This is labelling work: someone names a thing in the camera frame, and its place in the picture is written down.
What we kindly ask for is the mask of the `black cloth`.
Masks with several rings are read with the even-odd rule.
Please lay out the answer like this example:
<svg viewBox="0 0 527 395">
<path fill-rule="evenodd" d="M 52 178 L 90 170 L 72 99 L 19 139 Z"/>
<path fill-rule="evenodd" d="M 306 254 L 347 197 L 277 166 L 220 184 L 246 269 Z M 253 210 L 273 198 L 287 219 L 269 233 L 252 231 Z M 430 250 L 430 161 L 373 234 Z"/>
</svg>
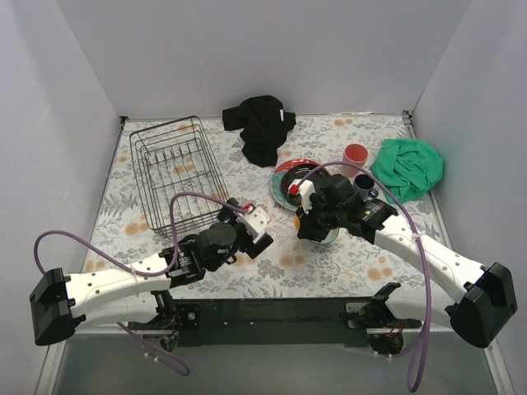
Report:
<svg viewBox="0 0 527 395">
<path fill-rule="evenodd" d="M 238 106 L 222 111 L 226 131 L 241 129 L 242 153 L 253 165 L 275 166 L 278 148 L 296 125 L 296 114 L 287 112 L 283 103 L 271 95 L 251 97 Z"/>
</svg>

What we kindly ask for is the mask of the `large white plate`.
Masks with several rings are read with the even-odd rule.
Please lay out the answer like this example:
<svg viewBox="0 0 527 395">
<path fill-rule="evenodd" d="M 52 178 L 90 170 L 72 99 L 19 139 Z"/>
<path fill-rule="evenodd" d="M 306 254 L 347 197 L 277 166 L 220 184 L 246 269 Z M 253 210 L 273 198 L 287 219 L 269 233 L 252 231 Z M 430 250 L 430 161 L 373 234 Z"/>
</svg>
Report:
<svg viewBox="0 0 527 395">
<path fill-rule="evenodd" d="M 285 197 L 281 193 L 281 181 L 285 173 L 290 170 L 293 166 L 299 165 L 299 164 L 315 164 L 319 166 L 319 162 L 316 162 L 314 160 L 310 159 L 293 159 L 288 160 L 280 164 L 274 171 L 271 177 L 270 181 L 270 188 L 271 188 L 271 194 L 273 195 L 273 198 L 275 201 L 283 208 L 289 210 L 289 211 L 295 211 L 296 208 L 294 206 L 287 202 Z"/>
</svg>

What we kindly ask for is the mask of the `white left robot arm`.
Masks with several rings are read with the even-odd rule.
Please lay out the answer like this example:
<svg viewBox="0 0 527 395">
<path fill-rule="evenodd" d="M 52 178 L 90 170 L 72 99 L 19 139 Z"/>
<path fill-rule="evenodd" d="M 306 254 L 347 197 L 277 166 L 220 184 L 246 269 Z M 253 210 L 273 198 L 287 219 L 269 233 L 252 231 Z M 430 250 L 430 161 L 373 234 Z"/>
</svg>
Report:
<svg viewBox="0 0 527 395">
<path fill-rule="evenodd" d="M 29 297 L 35 344 L 65 341 L 81 326 L 145 320 L 168 328 L 180 316 L 170 289 L 201 281 L 208 272 L 234 263 L 237 253 L 258 257 L 273 243 L 266 231 L 269 222 L 263 208 L 240 207 L 232 198 L 206 230 L 175 240 L 148 258 L 100 272 L 43 271 Z M 146 313 L 141 303 L 145 294 L 155 300 Z"/>
</svg>

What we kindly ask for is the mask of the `floral table mat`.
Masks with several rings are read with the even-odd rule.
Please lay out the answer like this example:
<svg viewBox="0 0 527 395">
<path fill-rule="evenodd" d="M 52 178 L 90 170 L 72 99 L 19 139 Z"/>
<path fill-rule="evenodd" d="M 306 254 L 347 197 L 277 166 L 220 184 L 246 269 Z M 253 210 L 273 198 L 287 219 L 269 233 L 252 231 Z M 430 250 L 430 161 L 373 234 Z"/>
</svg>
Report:
<svg viewBox="0 0 527 395">
<path fill-rule="evenodd" d="M 393 254 L 341 232 L 330 244 L 318 245 L 296 237 L 293 215 L 271 194 L 272 170 L 251 165 L 242 154 L 237 132 L 228 132 L 218 119 L 203 126 L 215 151 L 229 195 L 261 206 L 271 217 L 273 245 L 257 258 L 244 254 L 201 281 L 173 289 L 176 298 L 288 298 L 364 296 L 385 284 L 400 284 L 400 292 L 424 295 L 423 275 Z M 145 123 L 127 121 L 114 156 L 100 214 L 91 237 L 96 251 L 88 253 L 88 272 L 111 267 L 114 260 L 134 263 L 170 246 L 147 225 L 138 196 L 129 145 L 131 132 Z M 346 146 L 363 145 L 375 159 L 385 139 L 406 138 L 404 120 L 395 115 L 332 115 L 299 117 L 278 151 L 285 162 L 306 158 L 320 163 L 341 159 Z"/>
</svg>

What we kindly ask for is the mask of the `white green patterned bowl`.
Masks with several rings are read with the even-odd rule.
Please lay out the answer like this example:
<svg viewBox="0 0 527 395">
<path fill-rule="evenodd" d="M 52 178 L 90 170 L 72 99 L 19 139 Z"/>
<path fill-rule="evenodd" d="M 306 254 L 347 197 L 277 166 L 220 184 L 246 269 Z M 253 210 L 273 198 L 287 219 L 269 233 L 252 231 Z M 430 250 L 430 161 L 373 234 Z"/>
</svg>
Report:
<svg viewBox="0 0 527 395">
<path fill-rule="evenodd" d="M 339 229 L 330 230 L 327 236 L 320 242 L 315 241 L 315 244 L 325 245 L 333 243 L 339 236 Z"/>
</svg>

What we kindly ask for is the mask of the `pink cup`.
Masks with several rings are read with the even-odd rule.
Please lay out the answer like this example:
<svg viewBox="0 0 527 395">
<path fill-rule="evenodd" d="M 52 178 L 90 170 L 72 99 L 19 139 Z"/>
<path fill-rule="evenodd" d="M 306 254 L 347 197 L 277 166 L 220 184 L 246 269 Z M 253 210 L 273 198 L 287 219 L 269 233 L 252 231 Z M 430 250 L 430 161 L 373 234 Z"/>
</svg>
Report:
<svg viewBox="0 0 527 395">
<path fill-rule="evenodd" d="M 343 162 L 354 164 L 362 168 L 366 163 L 368 156 L 368 150 L 363 145 L 353 143 L 345 148 L 343 153 Z M 349 165 L 342 165 L 341 170 L 343 175 L 348 178 L 353 178 L 359 173 L 357 168 Z"/>
</svg>

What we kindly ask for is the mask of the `yellow bowl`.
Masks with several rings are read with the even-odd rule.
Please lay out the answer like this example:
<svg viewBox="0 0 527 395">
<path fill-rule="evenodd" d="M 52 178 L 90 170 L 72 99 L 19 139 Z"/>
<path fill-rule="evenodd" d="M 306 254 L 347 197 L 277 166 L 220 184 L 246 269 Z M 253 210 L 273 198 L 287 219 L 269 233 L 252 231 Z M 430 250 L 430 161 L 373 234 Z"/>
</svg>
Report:
<svg viewBox="0 0 527 395">
<path fill-rule="evenodd" d="M 299 217 L 300 214 L 301 214 L 301 208 L 298 207 L 295 211 L 295 216 L 294 216 L 294 226 L 296 227 L 296 232 L 298 232 L 301 228 L 301 221 Z"/>
</svg>

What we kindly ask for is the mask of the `green cloth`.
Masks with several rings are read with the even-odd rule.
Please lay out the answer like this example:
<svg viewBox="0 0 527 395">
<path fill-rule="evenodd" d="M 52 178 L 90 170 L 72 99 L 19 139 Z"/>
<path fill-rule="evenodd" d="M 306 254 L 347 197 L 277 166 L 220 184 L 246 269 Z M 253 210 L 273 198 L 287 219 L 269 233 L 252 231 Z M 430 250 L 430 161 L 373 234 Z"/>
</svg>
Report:
<svg viewBox="0 0 527 395">
<path fill-rule="evenodd" d="M 417 139 L 385 139 L 371 165 L 372 174 L 401 203 L 417 200 L 443 178 L 436 149 Z"/>
</svg>

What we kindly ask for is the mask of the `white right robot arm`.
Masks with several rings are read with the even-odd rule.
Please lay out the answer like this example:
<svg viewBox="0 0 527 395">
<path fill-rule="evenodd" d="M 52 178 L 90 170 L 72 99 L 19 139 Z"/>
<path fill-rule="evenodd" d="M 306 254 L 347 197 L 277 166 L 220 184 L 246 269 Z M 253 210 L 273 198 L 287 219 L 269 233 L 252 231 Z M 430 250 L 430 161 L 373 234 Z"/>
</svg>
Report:
<svg viewBox="0 0 527 395">
<path fill-rule="evenodd" d="M 378 198 L 363 199 L 348 178 L 333 174 L 313 182 L 295 180 L 288 189 L 299 200 L 299 239 L 322 242 L 345 229 L 426 273 L 448 296 L 431 309 L 431 321 L 452 328 L 467 343 L 485 348 L 517 311 L 511 271 L 487 267 L 418 235 L 400 210 Z"/>
</svg>

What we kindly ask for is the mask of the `black base frame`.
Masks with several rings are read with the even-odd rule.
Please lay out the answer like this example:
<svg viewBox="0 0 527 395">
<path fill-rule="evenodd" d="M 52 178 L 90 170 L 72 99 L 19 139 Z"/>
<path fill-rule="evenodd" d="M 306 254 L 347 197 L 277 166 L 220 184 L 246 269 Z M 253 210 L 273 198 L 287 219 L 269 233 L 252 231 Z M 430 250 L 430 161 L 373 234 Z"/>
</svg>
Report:
<svg viewBox="0 0 527 395">
<path fill-rule="evenodd" d="M 391 325 L 419 328 L 424 300 L 404 300 L 388 288 L 369 298 L 175 300 L 168 292 L 143 294 L 76 313 L 64 300 L 34 326 L 47 346 L 76 330 L 126 323 L 131 330 L 176 330 L 182 347 L 212 345 L 343 344 L 366 346 L 366 332 Z"/>
</svg>

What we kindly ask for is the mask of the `dark blue mug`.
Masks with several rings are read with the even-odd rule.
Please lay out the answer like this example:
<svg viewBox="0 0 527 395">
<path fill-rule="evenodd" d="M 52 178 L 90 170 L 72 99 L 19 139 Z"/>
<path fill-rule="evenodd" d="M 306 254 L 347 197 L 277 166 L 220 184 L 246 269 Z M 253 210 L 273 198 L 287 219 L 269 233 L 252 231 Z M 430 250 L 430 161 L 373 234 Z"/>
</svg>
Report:
<svg viewBox="0 0 527 395">
<path fill-rule="evenodd" d="M 375 189 L 375 182 L 367 174 L 356 175 L 353 179 L 352 186 L 363 201 L 378 197 L 379 193 Z"/>
</svg>

